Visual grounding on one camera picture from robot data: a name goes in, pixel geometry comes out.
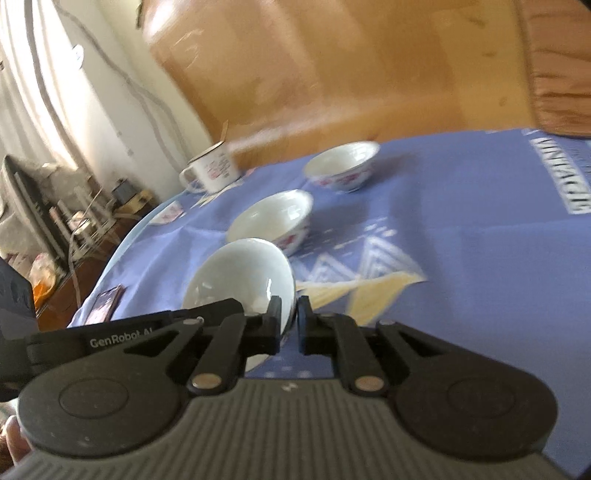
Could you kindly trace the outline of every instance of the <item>plastic bag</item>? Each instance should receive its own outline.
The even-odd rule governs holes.
[[[29,273],[29,281],[33,286],[35,309],[38,310],[51,296],[57,283],[57,268],[48,254],[37,255]]]

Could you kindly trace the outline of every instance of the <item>mug handle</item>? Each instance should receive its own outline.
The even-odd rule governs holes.
[[[200,188],[200,189],[196,189],[195,187],[193,187],[191,185],[192,182],[187,180],[187,177],[185,176],[185,174],[191,169],[191,165],[189,165],[188,167],[186,167],[181,173],[178,174],[178,179],[180,180],[181,185],[185,188],[185,190],[187,190],[188,192],[191,193],[203,193],[205,192],[204,188]],[[199,179],[195,179],[194,181],[196,181],[197,183],[202,184]]]

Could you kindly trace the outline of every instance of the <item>white mug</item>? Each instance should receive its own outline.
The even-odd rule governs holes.
[[[189,180],[190,171],[202,188],[195,188]],[[189,165],[179,174],[181,185],[192,193],[217,193],[240,178],[240,171],[232,160],[224,142],[218,142],[206,151],[192,158]]]

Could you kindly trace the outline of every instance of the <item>bowl with red floral pattern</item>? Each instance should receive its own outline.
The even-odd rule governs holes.
[[[370,178],[378,151],[377,142],[339,145],[313,157],[304,167],[304,174],[320,187],[354,192]]]
[[[313,205],[312,195],[304,190],[288,190],[263,198],[236,217],[226,233],[226,242],[262,238],[289,257],[310,231]]]

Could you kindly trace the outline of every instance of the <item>bowl rim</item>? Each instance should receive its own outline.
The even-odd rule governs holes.
[[[259,200],[258,202],[253,203],[252,205],[250,205],[249,208],[247,208],[240,215],[238,215],[232,221],[232,223],[230,224],[230,227],[228,227],[228,230],[226,231],[226,242],[229,244],[229,243],[232,243],[232,242],[236,242],[238,240],[241,240],[241,239],[257,238],[257,237],[253,237],[253,236],[247,236],[247,237],[244,237],[243,236],[243,237],[240,237],[240,238],[235,238],[234,237],[233,239],[230,239],[230,232],[232,231],[232,227],[234,227],[234,225],[236,224],[236,222],[238,221],[238,219],[241,216],[245,216],[250,210],[254,209],[260,203],[264,203],[264,202],[268,201],[268,199],[273,198],[275,196],[278,196],[280,194],[284,194],[284,193],[296,193],[297,195],[301,195],[302,197],[304,197],[306,199],[306,209],[304,211],[304,215],[302,215],[302,217],[300,218],[300,220],[294,226],[292,226],[289,230],[286,230],[285,232],[283,232],[281,235],[277,235],[274,239],[272,239],[272,240],[266,240],[264,238],[259,238],[259,239],[260,240],[264,240],[266,242],[269,242],[269,243],[272,243],[273,244],[273,241],[279,240],[281,237],[283,237],[283,236],[287,235],[288,233],[292,232],[293,230],[297,229],[297,227],[310,216],[310,214],[312,212],[312,208],[314,206],[314,197],[312,196],[312,194],[310,192],[307,192],[307,191],[302,190],[302,189],[282,190],[281,192],[277,192],[277,193],[274,193],[272,195],[268,195],[268,196],[264,197],[263,199]]]
[[[312,175],[310,173],[311,165],[313,165],[314,163],[318,162],[318,158],[321,155],[324,155],[325,153],[328,153],[329,151],[335,150],[335,149],[340,148],[340,147],[347,147],[348,145],[357,145],[357,144],[368,144],[368,145],[371,145],[372,147],[374,147],[375,151],[374,151],[374,153],[370,157],[366,158],[365,160],[363,160],[358,165],[355,165],[355,166],[350,167],[350,168],[346,168],[345,170],[338,171],[338,172],[335,172],[335,173],[324,174],[324,175]],[[344,173],[348,173],[348,172],[350,172],[352,170],[355,170],[356,168],[362,167],[367,162],[373,160],[375,158],[375,156],[379,153],[380,148],[381,148],[380,143],[379,142],[376,142],[374,140],[360,140],[360,141],[357,141],[357,142],[349,142],[349,143],[344,143],[342,145],[336,145],[336,146],[334,146],[332,148],[329,148],[328,150],[324,150],[324,151],[322,151],[322,152],[314,155],[314,157],[312,157],[310,160],[308,160],[308,163],[306,163],[306,166],[304,166],[304,175],[308,179],[328,179],[328,178],[331,178],[331,177],[336,177],[337,175],[342,175]]]

